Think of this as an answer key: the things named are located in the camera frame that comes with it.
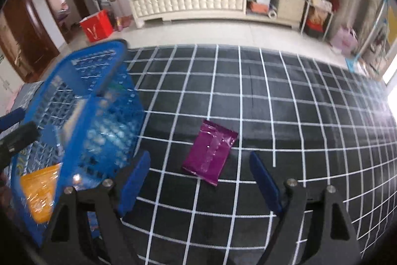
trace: metal bolt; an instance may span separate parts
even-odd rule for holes
[[[329,193],[335,193],[335,192],[336,192],[336,188],[335,188],[334,186],[328,186],[328,187],[327,187],[327,191],[328,191]]]
[[[73,187],[66,187],[65,189],[64,189],[64,193],[65,194],[71,194],[73,192]]]
[[[287,185],[289,185],[290,187],[296,187],[298,185],[298,182],[295,179],[288,179]]]
[[[105,179],[102,182],[103,186],[106,188],[109,188],[113,185],[113,180],[112,179]]]

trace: white roll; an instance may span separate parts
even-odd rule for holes
[[[277,18],[277,13],[275,12],[274,9],[271,9],[267,15],[269,16],[270,19],[275,20]]]

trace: purple wrapper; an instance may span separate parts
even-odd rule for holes
[[[234,131],[204,120],[182,168],[217,186],[219,174],[237,136]]]

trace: wooden door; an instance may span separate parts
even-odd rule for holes
[[[8,26],[26,60],[40,75],[59,52],[44,29],[32,0],[7,0],[3,7]]]

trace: orange plastic package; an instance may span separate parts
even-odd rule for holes
[[[26,174],[21,177],[21,187],[33,219],[38,223],[50,220],[56,182],[61,163]]]

